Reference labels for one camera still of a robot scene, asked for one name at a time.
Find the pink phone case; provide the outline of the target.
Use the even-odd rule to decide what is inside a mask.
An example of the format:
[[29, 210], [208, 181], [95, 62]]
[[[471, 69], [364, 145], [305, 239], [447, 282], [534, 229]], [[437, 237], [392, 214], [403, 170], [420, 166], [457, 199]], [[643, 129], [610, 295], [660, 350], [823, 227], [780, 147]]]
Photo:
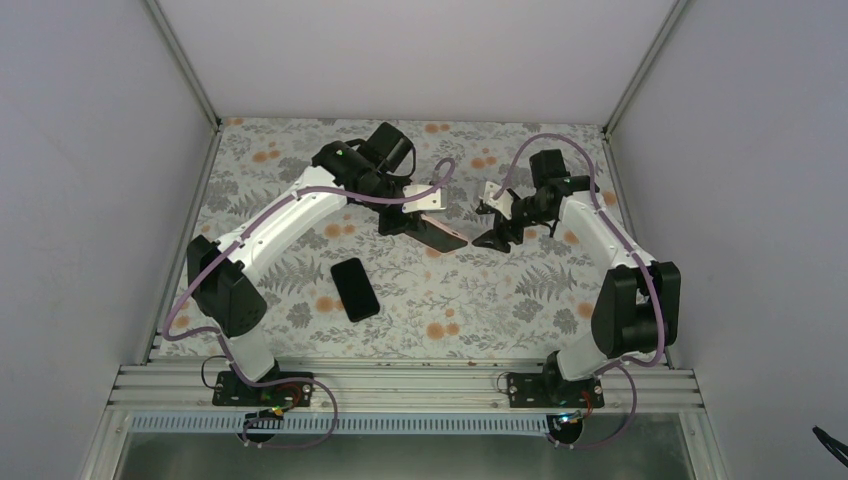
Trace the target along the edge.
[[430, 215], [422, 215], [426, 231], [420, 234], [420, 241], [427, 247], [446, 254], [466, 247], [469, 240], [466, 235], [454, 227]]

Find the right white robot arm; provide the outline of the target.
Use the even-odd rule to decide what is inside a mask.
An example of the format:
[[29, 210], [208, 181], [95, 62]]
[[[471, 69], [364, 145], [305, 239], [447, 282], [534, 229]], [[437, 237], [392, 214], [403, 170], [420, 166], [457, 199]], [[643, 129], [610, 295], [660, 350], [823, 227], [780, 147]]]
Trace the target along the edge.
[[681, 278], [673, 263], [656, 261], [610, 216], [593, 174], [572, 175], [558, 150], [536, 153], [530, 164], [535, 191], [529, 196], [484, 183], [476, 211], [494, 223], [473, 244], [508, 253], [531, 226], [563, 226], [602, 274], [589, 333], [555, 352], [544, 368], [544, 399], [565, 407], [578, 397], [579, 381], [624, 362], [660, 360], [676, 338]]

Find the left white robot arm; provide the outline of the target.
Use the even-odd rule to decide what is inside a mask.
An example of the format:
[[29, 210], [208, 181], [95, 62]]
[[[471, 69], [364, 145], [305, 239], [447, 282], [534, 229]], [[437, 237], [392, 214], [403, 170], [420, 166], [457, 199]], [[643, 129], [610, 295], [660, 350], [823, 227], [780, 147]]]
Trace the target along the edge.
[[410, 180], [396, 175], [413, 142], [382, 123], [367, 139], [323, 146], [293, 184], [244, 225], [216, 240], [202, 235], [187, 248], [189, 294], [214, 320], [225, 357], [241, 377], [239, 392], [255, 405], [278, 391], [276, 360], [259, 326], [268, 310], [259, 292], [262, 277], [303, 234], [325, 217], [359, 203], [397, 210]]

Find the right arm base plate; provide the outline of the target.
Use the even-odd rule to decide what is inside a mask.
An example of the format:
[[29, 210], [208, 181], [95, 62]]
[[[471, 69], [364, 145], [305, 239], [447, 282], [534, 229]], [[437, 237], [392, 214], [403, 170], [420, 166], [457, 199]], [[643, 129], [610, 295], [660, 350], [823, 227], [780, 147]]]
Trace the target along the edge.
[[518, 373], [506, 375], [506, 394], [511, 408], [578, 409], [605, 406], [598, 379], [566, 381], [558, 373]]

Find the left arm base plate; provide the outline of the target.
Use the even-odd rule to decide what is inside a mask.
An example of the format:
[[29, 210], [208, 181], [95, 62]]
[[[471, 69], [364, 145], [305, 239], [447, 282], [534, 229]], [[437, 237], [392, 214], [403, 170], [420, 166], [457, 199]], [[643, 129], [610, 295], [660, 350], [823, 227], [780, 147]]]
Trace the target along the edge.
[[313, 392], [312, 385], [302, 381], [252, 387], [234, 372], [224, 371], [217, 376], [211, 402], [218, 407], [309, 407]]

